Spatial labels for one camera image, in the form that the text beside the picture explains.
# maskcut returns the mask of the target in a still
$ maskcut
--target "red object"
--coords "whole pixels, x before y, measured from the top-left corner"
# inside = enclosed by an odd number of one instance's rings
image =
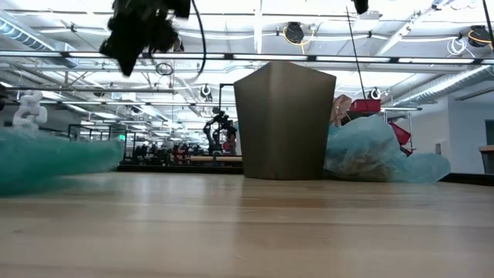
[[[400,145],[408,143],[408,140],[410,140],[411,137],[410,132],[404,130],[396,124],[391,123],[390,125],[393,128],[396,138],[398,139],[398,143],[400,143]]]
[[[381,100],[355,100],[350,106],[353,112],[379,112],[381,111]]]

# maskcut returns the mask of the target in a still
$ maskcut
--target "ceiling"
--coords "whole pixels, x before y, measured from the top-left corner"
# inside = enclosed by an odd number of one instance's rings
[[[358,16],[353,3],[343,0],[285,0],[280,5],[276,0],[237,1],[237,0],[196,0],[205,28],[208,53],[258,53],[302,55],[354,55],[350,38],[349,20],[354,31],[355,49],[359,56],[417,56],[417,57],[465,57],[490,55],[489,47],[468,46],[451,54],[448,44],[458,34],[466,34],[471,25],[485,25],[484,11],[480,1],[455,0],[441,10],[419,17],[428,10],[432,0],[370,0],[370,11]],[[29,30],[36,38],[54,46],[56,42],[66,42],[78,51],[97,51],[109,35],[107,21],[112,16],[112,0],[2,0],[0,17],[9,17],[17,26]],[[489,3],[489,11],[494,11],[494,3]],[[293,46],[276,32],[283,30],[287,22],[301,22],[305,40],[304,46]],[[71,32],[71,25],[76,32]],[[175,20],[174,27],[179,31],[185,52],[200,53],[202,44],[198,20],[192,14],[189,20]],[[393,35],[402,32],[402,37],[390,45]],[[0,49],[27,50],[23,44],[0,36]],[[138,93],[140,101],[201,101],[200,89],[204,84],[211,87],[214,101],[218,101],[220,83],[233,83],[249,75],[264,63],[243,61],[209,60],[205,72],[194,82],[187,82],[195,75],[200,60],[170,61],[175,75],[159,76],[154,66],[141,62],[139,70],[131,77],[122,76],[114,62],[109,59],[81,59],[80,64],[68,70],[41,59],[6,59],[0,57],[0,76],[12,74],[4,79],[13,86],[25,86],[27,81],[47,84],[39,76],[13,68],[13,63],[35,70],[60,82],[65,81],[65,72],[70,72],[68,81],[85,76],[73,83],[74,87],[98,86],[102,88],[145,89],[173,87],[178,93]],[[102,63],[109,72],[103,72]],[[352,98],[362,97],[360,78],[354,63],[315,64],[300,63],[337,76],[336,95],[346,94]],[[399,97],[413,88],[445,73],[458,73],[466,66],[401,66],[393,64],[362,65],[361,76],[366,88],[378,87],[394,97]],[[98,99],[91,93],[78,93],[84,100]],[[222,101],[234,103],[231,88],[226,87]],[[116,112],[112,107],[89,107],[87,110]],[[173,121],[201,123],[211,116],[211,111],[192,111],[183,107],[154,107],[154,111]],[[235,108],[227,114],[236,117]]]

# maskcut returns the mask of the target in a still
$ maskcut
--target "tapered box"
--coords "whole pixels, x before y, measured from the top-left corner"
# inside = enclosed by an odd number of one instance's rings
[[[247,178],[322,178],[336,81],[277,61],[234,83]]]

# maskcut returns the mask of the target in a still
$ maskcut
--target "wooden table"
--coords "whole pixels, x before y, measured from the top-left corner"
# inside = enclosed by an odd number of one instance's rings
[[[494,188],[111,173],[0,199],[0,277],[492,277]]]

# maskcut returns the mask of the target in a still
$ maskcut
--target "teal plastic bag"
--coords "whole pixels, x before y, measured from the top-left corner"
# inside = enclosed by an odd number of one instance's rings
[[[331,127],[324,167],[349,180],[421,183],[437,182],[451,171],[448,159],[438,154],[407,158],[391,126],[377,115]]]
[[[0,187],[22,186],[61,175],[111,171],[123,154],[124,145],[119,141],[69,142],[42,131],[2,128]]]

